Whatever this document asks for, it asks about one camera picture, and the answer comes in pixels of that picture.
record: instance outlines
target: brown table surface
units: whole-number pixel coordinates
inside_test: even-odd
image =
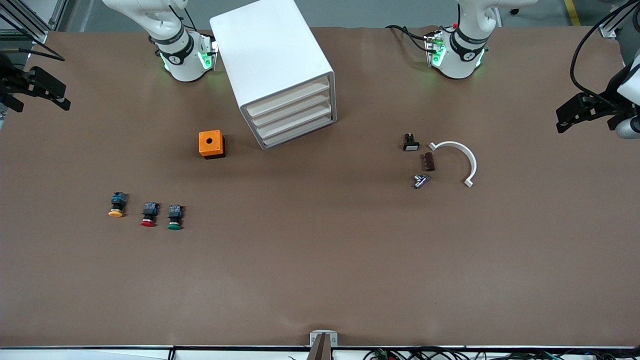
[[[21,97],[0,131],[0,344],[291,345],[329,328],[343,345],[636,345],[640,142],[604,120],[555,128],[585,32],[497,29],[454,81],[390,30],[314,29],[340,120],[269,151],[223,71],[179,83],[143,33],[51,34],[67,61],[29,64],[71,110]],[[579,79],[604,89],[618,50],[594,36]],[[227,158],[198,155],[210,129]],[[414,190],[424,151],[403,152],[405,132],[469,146],[474,187],[448,148]]]

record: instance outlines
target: orange box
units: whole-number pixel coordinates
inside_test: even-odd
[[[225,137],[220,130],[202,131],[198,134],[198,151],[205,159],[224,158]]]

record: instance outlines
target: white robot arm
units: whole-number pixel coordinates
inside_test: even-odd
[[[174,14],[187,0],[102,0],[104,4],[131,18],[158,46],[164,67],[179,81],[194,81],[214,68],[218,46],[207,35],[186,30]]]
[[[497,20],[493,7],[523,8],[538,0],[457,0],[460,20],[455,29],[438,32],[426,43],[429,64],[442,74],[463,79],[480,65],[484,46],[495,29]]]
[[[622,139],[640,138],[640,56],[620,70],[598,97],[584,92],[576,94],[556,110],[558,133],[564,133],[583,121],[613,115],[607,121],[609,130]]]

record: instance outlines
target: white semicircular bracket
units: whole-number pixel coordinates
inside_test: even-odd
[[[434,143],[429,144],[429,147],[433,151],[436,151],[436,149],[438,149],[440,147],[443,147],[443,146],[455,147],[456,149],[460,150],[461,152],[464,152],[465,155],[467,155],[467,157],[469,158],[469,162],[471,163],[471,173],[469,174],[469,176],[465,180],[465,185],[467,185],[468,187],[473,186],[474,183],[473,183],[473,181],[471,181],[471,179],[476,174],[476,170],[478,169],[478,163],[476,161],[476,157],[474,156],[474,153],[471,152],[471,150],[469,150],[468,147],[464,146],[463,144],[461,144],[459,142],[441,142],[438,145],[436,145]]]

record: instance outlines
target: metal connector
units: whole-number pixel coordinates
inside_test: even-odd
[[[415,180],[415,184],[413,184],[413,188],[419,189],[419,188],[422,188],[422,185],[424,185],[424,183],[429,181],[431,178],[427,174],[424,174],[424,175],[416,175],[413,177],[413,179]]]
[[[438,45],[442,45],[442,43],[444,42],[442,40],[442,37],[426,37],[424,38],[424,41],[430,44],[438,44]]]
[[[338,346],[338,333],[333,330],[314,330],[309,333],[309,346],[312,347],[316,343],[316,340],[320,339],[320,335],[326,334],[326,341],[331,347]]]

